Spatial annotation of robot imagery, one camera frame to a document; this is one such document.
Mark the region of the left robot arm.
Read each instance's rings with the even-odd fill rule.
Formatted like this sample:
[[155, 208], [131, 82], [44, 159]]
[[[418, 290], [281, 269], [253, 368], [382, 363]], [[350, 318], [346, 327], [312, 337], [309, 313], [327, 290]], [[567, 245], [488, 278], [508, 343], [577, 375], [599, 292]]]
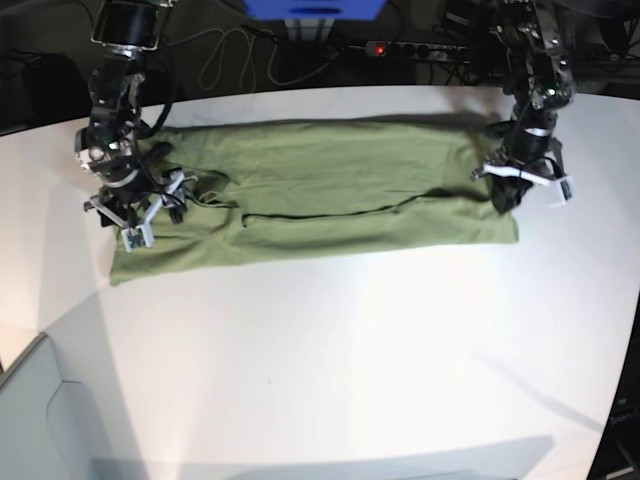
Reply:
[[501, 144], [473, 172], [476, 178], [515, 178], [542, 186], [566, 183], [558, 111], [575, 94], [570, 55], [551, 1], [497, 1], [495, 35], [506, 50], [505, 93], [515, 100], [500, 125]]

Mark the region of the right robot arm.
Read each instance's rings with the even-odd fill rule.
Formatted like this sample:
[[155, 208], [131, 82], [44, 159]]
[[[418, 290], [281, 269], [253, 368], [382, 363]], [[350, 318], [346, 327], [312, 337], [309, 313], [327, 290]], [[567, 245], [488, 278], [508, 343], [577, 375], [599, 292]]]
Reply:
[[101, 181], [89, 200], [125, 251], [512, 244], [518, 226], [472, 179], [490, 149], [476, 114], [272, 119], [165, 128], [141, 120], [135, 54], [113, 52], [89, 85], [76, 155]]

